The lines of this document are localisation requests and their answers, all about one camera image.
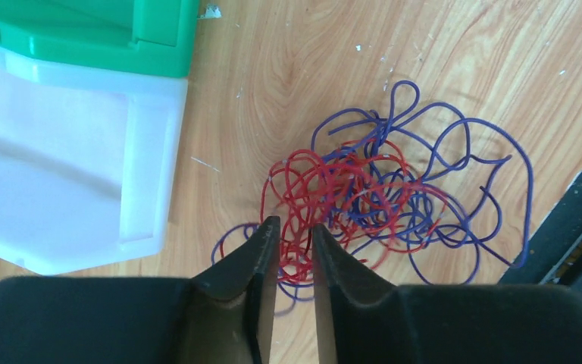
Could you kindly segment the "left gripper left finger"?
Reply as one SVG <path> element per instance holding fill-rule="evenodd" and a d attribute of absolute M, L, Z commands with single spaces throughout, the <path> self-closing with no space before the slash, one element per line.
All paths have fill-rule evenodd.
<path fill-rule="evenodd" d="M 266 363 L 280 219 L 193 278 L 0 281 L 0 363 Z"/>

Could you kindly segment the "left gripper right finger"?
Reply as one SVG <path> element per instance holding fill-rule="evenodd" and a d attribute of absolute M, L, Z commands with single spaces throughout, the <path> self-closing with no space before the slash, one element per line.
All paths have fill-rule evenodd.
<path fill-rule="evenodd" d="M 313 227 L 322 363 L 582 363 L 582 296 L 561 286 L 391 284 Z"/>

